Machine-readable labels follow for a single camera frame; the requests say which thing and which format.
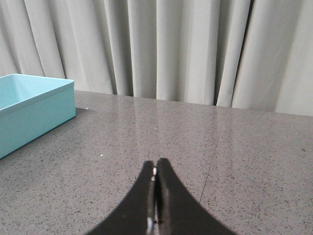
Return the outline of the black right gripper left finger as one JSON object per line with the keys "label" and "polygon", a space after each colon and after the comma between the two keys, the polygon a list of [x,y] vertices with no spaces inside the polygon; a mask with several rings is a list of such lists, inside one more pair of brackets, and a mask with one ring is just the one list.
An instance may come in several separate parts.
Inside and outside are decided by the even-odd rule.
{"label": "black right gripper left finger", "polygon": [[156,169],[146,161],[134,185],[111,214],[89,235],[153,235]]}

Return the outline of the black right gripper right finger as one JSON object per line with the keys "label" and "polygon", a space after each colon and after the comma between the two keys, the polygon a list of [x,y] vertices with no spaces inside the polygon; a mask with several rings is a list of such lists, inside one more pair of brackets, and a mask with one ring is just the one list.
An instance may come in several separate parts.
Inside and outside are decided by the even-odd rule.
{"label": "black right gripper right finger", "polygon": [[233,235],[188,192],[170,162],[157,162],[158,228],[161,235]]}

